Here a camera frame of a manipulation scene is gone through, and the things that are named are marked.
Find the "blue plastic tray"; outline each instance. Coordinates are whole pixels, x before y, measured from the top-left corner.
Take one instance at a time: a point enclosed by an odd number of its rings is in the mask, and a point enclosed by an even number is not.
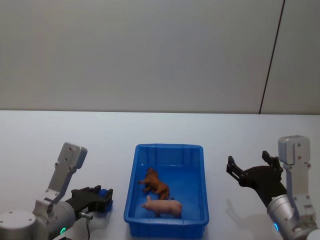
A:
[[[151,192],[144,193],[144,184],[138,184],[149,167],[169,186],[169,197],[182,203],[181,218],[167,214],[155,217],[141,207],[147,195],[158,199]],[[209,222],[203,148],[185,144],[136,146],[123,218],[134,237],[202,238]]]

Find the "white tabletop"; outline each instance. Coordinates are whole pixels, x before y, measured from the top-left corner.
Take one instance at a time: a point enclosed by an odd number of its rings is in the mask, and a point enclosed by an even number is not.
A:
[[[210,215],[204,239],[279,240],[255,191],[240,187],[226,173],[228,156],[242,169],[265,165],[262,151],[277,156],[279,137],[307,136],[312,165],[309,190],[320,218],[320,116],[0,111],[0,133],[0,213],[32,212],[64,142],[88,149],[64,199],[72,189],[113,188],[112,211],[90,224],[91,240],[131,239],[123,213],[135,147],[142,143],[203,146]],[[87,239],[83,222],[65,234]]]

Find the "toy pig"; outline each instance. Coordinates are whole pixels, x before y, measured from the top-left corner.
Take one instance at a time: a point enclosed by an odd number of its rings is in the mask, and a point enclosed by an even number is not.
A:
[[[154,215],[158,218],[160,214],[170,214],[175,218],[181,217],[182,204],[176,200],[151,200],[150,196],[146,197],[146,203],[141,207],[148,211],[154,212]]]

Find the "gray wall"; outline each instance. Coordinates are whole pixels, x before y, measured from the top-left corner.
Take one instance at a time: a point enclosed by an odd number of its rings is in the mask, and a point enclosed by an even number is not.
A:
[[[300,39],[319,37],[304,28],[319,4],[307,0],[300,12],[299,0],[290,1],[264,113],[306,112],[308,98],[299,108],[273,99],[273,88],[297,76],[284,64],[305,66],[308,75],[297,81],[318,71],[319,54],[301,56],[319,50],[319,41],[285,43],[297,13]],[[258,113],[281,7],[279,0],[2,0],[0,109]],[[299,57],[283,62],[294,51]],[[316,110],[319,103],[308,112]]]

